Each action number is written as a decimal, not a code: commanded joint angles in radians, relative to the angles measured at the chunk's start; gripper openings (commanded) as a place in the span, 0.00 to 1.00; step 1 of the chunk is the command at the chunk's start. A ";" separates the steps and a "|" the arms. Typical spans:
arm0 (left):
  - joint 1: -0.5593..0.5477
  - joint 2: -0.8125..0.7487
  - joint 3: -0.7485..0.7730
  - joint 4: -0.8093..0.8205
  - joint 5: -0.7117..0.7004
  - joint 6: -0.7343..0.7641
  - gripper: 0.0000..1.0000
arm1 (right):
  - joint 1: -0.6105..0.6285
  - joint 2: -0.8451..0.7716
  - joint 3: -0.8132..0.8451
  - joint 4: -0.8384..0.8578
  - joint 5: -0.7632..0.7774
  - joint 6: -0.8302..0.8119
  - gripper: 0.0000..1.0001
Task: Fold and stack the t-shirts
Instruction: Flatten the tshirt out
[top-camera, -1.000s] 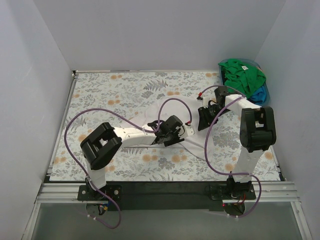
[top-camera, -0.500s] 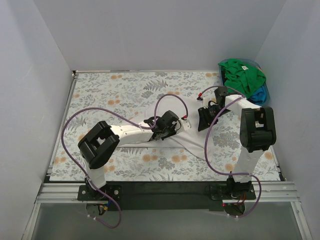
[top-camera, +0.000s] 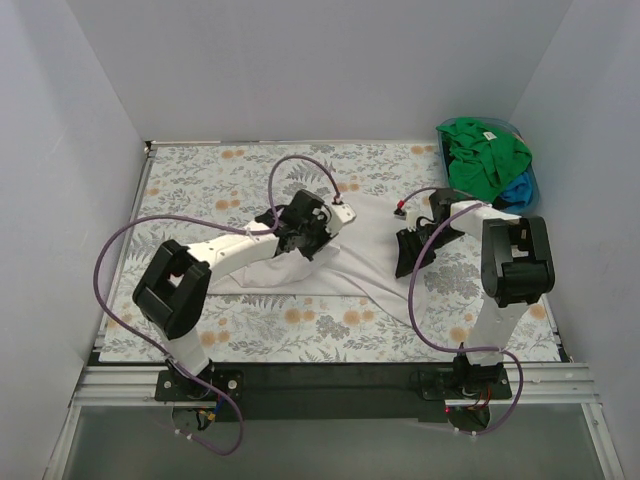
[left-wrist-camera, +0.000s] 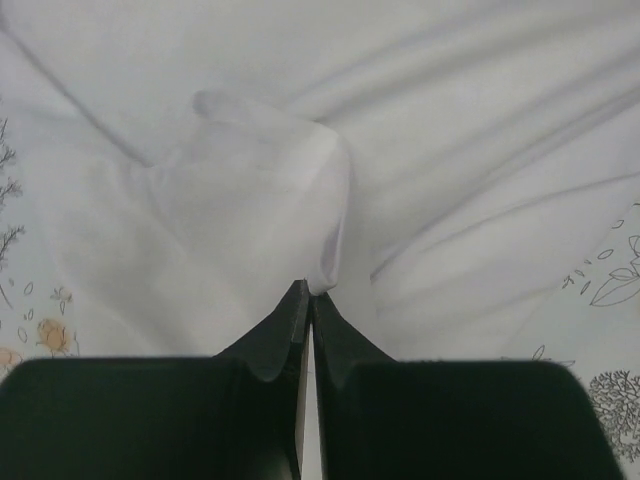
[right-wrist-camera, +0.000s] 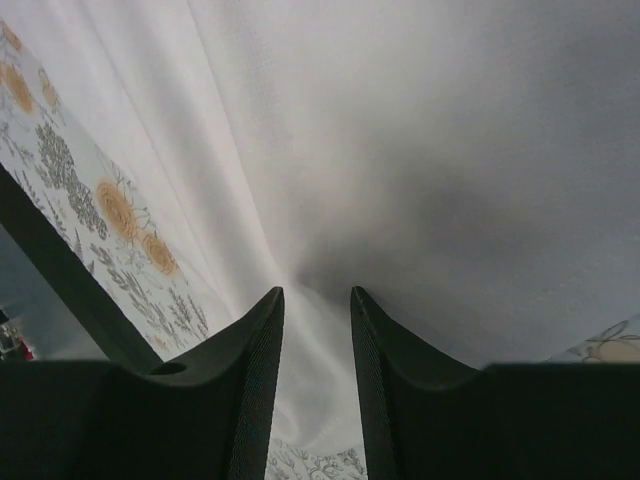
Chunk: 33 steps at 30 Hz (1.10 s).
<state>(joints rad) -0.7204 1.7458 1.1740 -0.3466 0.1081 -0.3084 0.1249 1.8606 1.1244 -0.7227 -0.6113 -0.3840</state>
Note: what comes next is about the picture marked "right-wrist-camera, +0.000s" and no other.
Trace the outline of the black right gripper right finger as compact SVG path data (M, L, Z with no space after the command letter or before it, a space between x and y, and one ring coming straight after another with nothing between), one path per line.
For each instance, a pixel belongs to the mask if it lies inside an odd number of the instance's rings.
M372 479L635 479L639 368L474 369L393 320L361 287L351 331Z

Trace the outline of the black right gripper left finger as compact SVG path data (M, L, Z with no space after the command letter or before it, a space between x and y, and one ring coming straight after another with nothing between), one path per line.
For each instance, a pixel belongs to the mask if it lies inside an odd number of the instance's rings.
M148 374L106 361L3 363L2 477L263 478L284 305L271 289Z

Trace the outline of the white t-shirt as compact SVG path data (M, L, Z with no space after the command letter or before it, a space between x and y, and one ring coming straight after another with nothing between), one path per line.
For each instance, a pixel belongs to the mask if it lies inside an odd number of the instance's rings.
M213 327L285 291L274 434L362 440L349 293L475 367L639 311L635 1L5 1Z

